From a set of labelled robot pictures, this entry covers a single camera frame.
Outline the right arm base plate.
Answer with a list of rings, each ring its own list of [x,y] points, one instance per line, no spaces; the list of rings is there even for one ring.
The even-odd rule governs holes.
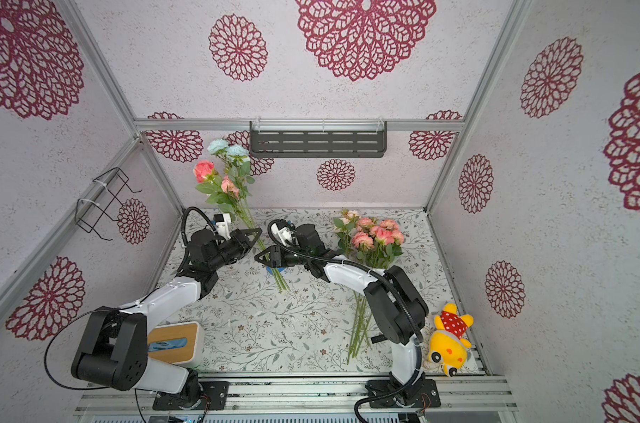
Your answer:
[[[370,397],[387,395],[385,398],[371,400],[371,408],[439,408],[441,398],[434,380],[420,378],[409,388],[393,395],[396,386],[392,380],[370,380],[366,384]]]

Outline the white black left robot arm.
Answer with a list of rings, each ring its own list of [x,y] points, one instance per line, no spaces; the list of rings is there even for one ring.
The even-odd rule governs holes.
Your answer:
[[[119,391],[195,390],[187,368],[149,357],[148,335],[179,309],[210,294],[218,270],[244,258],[261,234],[260,228],[235,229],[228,239],[208,228],[192,234],[170,283],[120,308],[100,307],[91,313],[71,375]]]

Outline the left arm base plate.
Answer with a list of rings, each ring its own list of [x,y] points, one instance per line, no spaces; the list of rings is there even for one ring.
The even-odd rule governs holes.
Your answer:
[[[221,411],[226,406],[230,383],[226,381],[195,382],[177,394],[158,393],[152,410],[173,411]]]

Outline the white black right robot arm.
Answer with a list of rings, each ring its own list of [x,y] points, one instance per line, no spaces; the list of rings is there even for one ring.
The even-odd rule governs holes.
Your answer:
[[[390,341],[391,375],[402,385],[418,381],[422,366],[421,331],[429,308],[404,269],[396,265],[387,270],[373,269],[334,250],[311,256],[277,245],[255,255],[255,260],[270,268],[302,265],[320,280],[363,295],[381,335]]]

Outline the mixed pastel flower bouquet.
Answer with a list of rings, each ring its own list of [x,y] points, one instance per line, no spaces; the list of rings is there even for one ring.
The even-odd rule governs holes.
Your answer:
[[[236,216],[249,229],[255,228],[249,209],[249,185],[255,182],[251,176],[249,151],[243,146],[230,146],[224,139],[215,139],[208,145],[208,153],[221,159],[224,171],[208,160],[200,160],[193,169],[196,189],[207,195],[207,202],[215,204],[223,213]]]

